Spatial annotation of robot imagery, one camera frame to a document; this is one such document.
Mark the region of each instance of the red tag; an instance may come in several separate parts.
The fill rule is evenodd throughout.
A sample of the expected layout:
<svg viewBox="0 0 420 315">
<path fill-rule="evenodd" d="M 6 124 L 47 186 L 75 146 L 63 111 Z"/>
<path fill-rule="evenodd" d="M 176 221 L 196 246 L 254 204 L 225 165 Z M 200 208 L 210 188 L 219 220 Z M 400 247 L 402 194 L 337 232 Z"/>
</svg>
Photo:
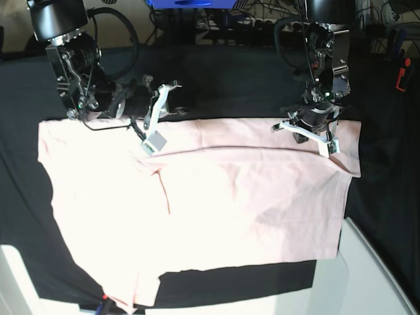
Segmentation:
<svg viewBox="0 0 420 315">
<path fill-rule="evenodd" d="M 395 86 L 398 90 L 400 90 L 402 92 L 405 92 L 406 89 L 405 88 L 403 89 L 403 88 L 400 87 L 401 79 L 406 74 L 406 68 L 411 66 L 411 59 L 407 58 L 406 61 L 404 62 L 404 64 L 405 64 L 406 67 L 400 69 L 400 74 L 398 75 L 398 79 L 396 80 L 396 86 Z"/>
</svg>

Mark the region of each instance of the blue device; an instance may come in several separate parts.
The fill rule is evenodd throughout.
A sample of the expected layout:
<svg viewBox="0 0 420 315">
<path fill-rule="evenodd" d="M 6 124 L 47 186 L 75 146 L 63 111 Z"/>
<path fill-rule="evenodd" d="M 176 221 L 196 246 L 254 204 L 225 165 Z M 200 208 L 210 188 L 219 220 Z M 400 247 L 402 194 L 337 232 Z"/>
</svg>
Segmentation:
<svg viewBox="0 0 420 315">
<path fill-rule="evenodd" d="M 148 0 L 147 2 L 156 9 L 232 9 L 236 0 Z"/>
</svg>

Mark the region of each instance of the black fabric surface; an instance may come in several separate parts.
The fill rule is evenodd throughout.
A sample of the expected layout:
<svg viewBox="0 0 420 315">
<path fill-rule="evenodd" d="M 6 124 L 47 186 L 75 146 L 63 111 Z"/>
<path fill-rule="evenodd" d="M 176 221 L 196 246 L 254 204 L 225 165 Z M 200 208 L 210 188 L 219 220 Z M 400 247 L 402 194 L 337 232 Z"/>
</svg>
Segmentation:
<svg viewBox="0 0 420 315">
<path fill-rule="evenodd" d="M 105 52 L 102 64 L 114 72 L 130 53 Z M 185 66 L 178 67 L 177 62 Z M 182 99 L 197 108 L 183 119 L 277 116 L 279 104 L 294 96 L 280 93 L 273 98 L 271 92 L 286 84 L 299 97 L 301 89 L 287 80 L 288 74 L 281 67 L 280 71 L 274 67 L 267 70 L 273 62 L 278 64 L 271 51 L 145 49 L 126 82 L 130 77 L 141 79 L 143 74 L 182 80 Z M 267 85 L 270 77 L 275 77 L 276 82 Z M 102 290 L 72 261 L 53 219 L 51 182 L 37 162 L 37 124 L 65 116 L 48 60 L 32 58 L 0 64 L 0 100 L 0 243 L 14 245 L 21 252 L 40 297 L 95 304 Z M 212 305 L 306 289 L 312 286 L 315 264 L 312 261 L 166 274 L 161 277 L 156 306 Z"/>
<path fill-rule="evenodd" d="M 106 51 L 102 64 L 112 73 L 130 53 Z M 301 60 L 299 53 L 291 56 L 294 63 Z M 300 99 L 304 89 L 270 49 L 147 48 L 129 77 L 142 74 L 185 82 L 181 96 L 196 109 L 183 119 L 279 117 L 280 107 Z M 411 89 L 401 93 L 395 89 L 397 74 L 398 67 L 374 58 L 350 61 L 353 106 L 345 115 L 362 122 L 362 178 L 350 185 L 346 215 L 362 227 L 418 304 L 415 121 L 420 96 L 415 87 L 420 85 L 417 76 Z M 92 304 L 101 289 L 73 263 L 53 219 L 51 182 L 37 162 L 37 124 L 65 114 L 55 84 L 45 58 L 0 65 L 0 242 L 20 250 L 40 296 Z M 300 262 L 166 274 L 156 305 L 211 305 L 304 289 L 312 285 L 314 267 L 315 262 Z"/>
</svg>

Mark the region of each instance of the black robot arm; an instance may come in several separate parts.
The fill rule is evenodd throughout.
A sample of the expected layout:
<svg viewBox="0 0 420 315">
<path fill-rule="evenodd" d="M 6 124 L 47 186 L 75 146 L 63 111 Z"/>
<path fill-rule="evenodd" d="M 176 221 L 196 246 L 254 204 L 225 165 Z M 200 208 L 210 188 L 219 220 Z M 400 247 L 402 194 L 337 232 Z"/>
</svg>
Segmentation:
<svg viewBox="0 0 420 315">
<path fill-rule="evenodd" d="M 140 45 L 137 33 L 130 21 L 115 9 L 108 7 L 86 11 L 82 0 L 28 0 L 28 8 L 35 37 L 49 41 L 46 48 L 57 80 L 57 90 L 70 119 L 81 120 L 90 130 L 89 121 L 101 115 L 110 118 L 128 118 L 142 141 L 147 154 L 160 150 L 165 139 L 156 131 L 159 118 L 169 114 L 181 114 L 178 108 L 168 104 L 168 94 L 180 87 L 177 81 L 161 84 L 163 80 L 144 75 L 142 82 L 117 83 L 135 66 Z M 133 54 L 128 65 L 115 74 L 108 75 L 100 65 L 101 52 L 97 45 L 95 16 L 112 14 L 130 33 Z M 92 19 L 95 36 L 81 28 Z M 136 119 L 144 119 L 144 132 Z"/>
<path fill-rule="evenodd" d="M 356 0 L 299 0 L 297 8 L 297 16 L 276 23 L 274 39 L 283 63 L 294 70 L 295 79 L 306 81 L 306 90 L 300 102 L 286 108 L 289 119 L 273 129 L 292 131 L 298 143 L 315 140 L 321 155 L 328 157 L 340 150 L 335 129 L 343 100 L 350 93 L 348 52 Z M 304 68 L 290 64 L 280 45 L 278 30 L 296 21 L 303 30 Z"/>
</svg>

